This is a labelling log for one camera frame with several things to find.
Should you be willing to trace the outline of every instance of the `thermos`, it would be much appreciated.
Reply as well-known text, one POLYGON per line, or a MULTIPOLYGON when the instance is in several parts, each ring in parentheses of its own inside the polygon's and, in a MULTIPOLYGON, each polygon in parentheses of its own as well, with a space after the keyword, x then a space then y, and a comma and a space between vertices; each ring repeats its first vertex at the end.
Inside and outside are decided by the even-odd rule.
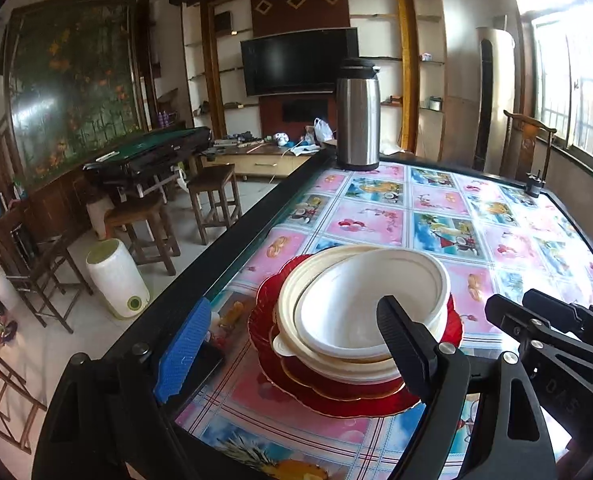
POLYGON ((343 61, 336 86, 337 163, 344 170, 379 167, 381 93, 379 67, 358 57, 343 61))

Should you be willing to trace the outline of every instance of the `patterned tablecloth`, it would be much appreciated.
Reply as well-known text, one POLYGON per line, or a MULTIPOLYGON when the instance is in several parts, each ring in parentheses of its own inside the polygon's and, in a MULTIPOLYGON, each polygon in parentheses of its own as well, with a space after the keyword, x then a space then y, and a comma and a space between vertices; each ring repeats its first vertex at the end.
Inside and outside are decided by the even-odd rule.
MULTIPOLYGON (((438 257, 451 278, 469 354, 517 348, 485 319, 485 301, 495 292, 520 302, 537 288, 593 304, 593 255, 548 197, 403 164, 382 163, 369 173, 328 170, 214 300, 222 315, 216 341, 227 365, 179 416, 180 426, 280 480, 387 478, 424 406, 386 418, 312 412, 265 378, 244 322, 259 285, 292 257, 353 243, 438 257)), ((476 408, 477 396, 469 396, 442 478, 459 471, 476 408)), ((568 436, 547 414, 546 420, 560 454, 568 436)))

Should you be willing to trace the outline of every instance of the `bowl handle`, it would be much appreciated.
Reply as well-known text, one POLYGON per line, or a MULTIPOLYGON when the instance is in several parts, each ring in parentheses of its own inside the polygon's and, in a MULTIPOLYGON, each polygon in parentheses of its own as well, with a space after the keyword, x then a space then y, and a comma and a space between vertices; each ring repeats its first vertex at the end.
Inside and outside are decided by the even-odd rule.
POLYGON ((294 352, 291 351, 290 347, 286 344, 286 341, 283 339, 281 334, 277 335, 272 340, 272 349, 280 356, 294 357, 294 352))

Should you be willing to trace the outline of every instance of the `flat screen tv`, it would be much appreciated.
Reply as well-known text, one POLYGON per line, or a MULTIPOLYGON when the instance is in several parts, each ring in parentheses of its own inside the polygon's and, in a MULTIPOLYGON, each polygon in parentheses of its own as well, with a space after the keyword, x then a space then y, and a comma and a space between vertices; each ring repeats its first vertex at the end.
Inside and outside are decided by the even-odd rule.
POLYGON ((341 62, 359 56, 356 28, 322 28, 241 41, 249 96, 329 92, 341 62))

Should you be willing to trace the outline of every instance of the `wall mural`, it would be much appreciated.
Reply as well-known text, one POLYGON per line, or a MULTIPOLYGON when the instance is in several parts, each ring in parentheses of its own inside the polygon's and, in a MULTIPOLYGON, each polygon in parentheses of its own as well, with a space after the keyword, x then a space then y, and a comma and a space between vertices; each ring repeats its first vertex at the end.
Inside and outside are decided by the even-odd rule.
POLYGON ((8 98, 26 185, 40 186, 139 131, 130 64, 133 0, 16 10, 8 98))

